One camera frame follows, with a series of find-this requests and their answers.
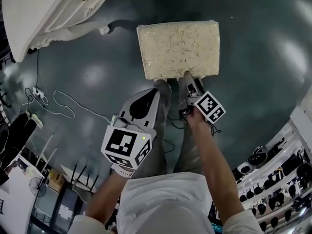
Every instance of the gray pants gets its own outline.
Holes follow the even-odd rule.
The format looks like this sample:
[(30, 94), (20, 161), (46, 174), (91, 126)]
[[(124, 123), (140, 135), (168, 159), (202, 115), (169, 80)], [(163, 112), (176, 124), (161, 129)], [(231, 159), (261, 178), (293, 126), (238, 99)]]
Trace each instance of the gray pants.
[[(156, 137), (152, 143), (153, 149), (147, 155), (140, 167), (136, 170), (132, 178), (152, 177), (167, 174), (163, 139), (166, 127), (166, 118), (170, 107), (171, 88), (164, 80), (157, 80), (154, 84), (154, 87), (160, 91), (157, 119), (154, 126), (154, 129), (156, 130)], [(179, 97), (181, 103), (186, 97), (186, 91), (185, 89), (182, 89), (185, 88), (183, 86), (182, 78), (179, 79), (179, 87)], [(198, 149), (194, 143), (192, 131), (188, 123), (184, 123), (182, 148), (174, 169), (174, 173), (180, 172), (203, 174), (202, 163), (199, 157)]]

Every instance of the wrist strap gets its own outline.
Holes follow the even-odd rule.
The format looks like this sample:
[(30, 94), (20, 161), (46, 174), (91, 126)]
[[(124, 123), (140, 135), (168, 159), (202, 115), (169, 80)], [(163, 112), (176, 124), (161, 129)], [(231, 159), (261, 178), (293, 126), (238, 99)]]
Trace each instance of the wrist strap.
[(116, 173), (118, 173), (120, 176), (127, 177), (127, 178), (130, 178), (132, 173), (133, 173), (133, 172), (129, 172), (129, 171), (123, 169), (123, 167), (121, 167), (121, 166), (119, 166), (117, 164), (113, 164), (112, 165), (112, 169), (114, 169), (114, 171)]

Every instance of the white cube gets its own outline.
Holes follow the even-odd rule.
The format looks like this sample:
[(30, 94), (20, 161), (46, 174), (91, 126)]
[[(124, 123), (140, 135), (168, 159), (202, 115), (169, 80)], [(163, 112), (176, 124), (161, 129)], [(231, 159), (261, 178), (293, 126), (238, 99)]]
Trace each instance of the white cube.
[(111, 163), (137, 169), (152, 149), (151, 135), (108, 126), (101, 152)]

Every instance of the dark gray floor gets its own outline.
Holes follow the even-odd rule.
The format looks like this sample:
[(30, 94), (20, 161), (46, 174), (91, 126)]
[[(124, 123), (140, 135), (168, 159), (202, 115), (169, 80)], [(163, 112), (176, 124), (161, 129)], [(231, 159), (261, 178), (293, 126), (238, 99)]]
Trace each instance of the dark gray floor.
[[(107, 0), (94, 18), (112, 23), (109, 35), (99, 31), (71, 42), (53, 42), (40, 50), (39, 86), (54, 112), (70, 113), (53, 102), (61, 90), (84, 106), (111, 116), (136, 92), (152, 86), (145, 79), (136, 27), (171, 21), (219, 22), (220, 73), (204, 78), (204, 87), (223, 104), (226, 115), (216, 124), (222, 133), (216, 140), (232, 168), (261, 144), (266, 144), (287, 122), (312, 82), (312, 0)], [(25, 87), (36, 83), (36, 54), (8, 66), (4, 85), (15, 116), (26, 102)], [(173, 104), (177, 83), (172, 82)], [(75, 119), (44, 112), (33, 104), (44, 122), (33, 140), (41, 149), (55, 134), (47, 153), (58, 152), (52, 164), (73, 168), (78, 162), (94, 178), (103, 180), (109, 162), (100, 152), (106, 121), (58, 96), (76, 113)], [(175, 108), (170, 115), (177, 117)], [(178, 156), (182, 131), (168, 124), (167, 139), (176, 150), (168, 155), (172, 167)]]

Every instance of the white t-shirt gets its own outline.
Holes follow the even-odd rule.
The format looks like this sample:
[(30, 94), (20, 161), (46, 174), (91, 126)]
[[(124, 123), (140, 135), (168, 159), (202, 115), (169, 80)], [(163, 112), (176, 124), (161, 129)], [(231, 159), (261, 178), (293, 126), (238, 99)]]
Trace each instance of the white t-shirt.
[[(207, 216), (211, 195), (203, 175), (177, 173), (131, 179), (121, 194), (117, 215), (118, 234), (214, 234)], [(262, 233), (251, 211), (227, 220), (227, 234)], [(106, 234), (99, 221), (76, 216), (69, 234)]]

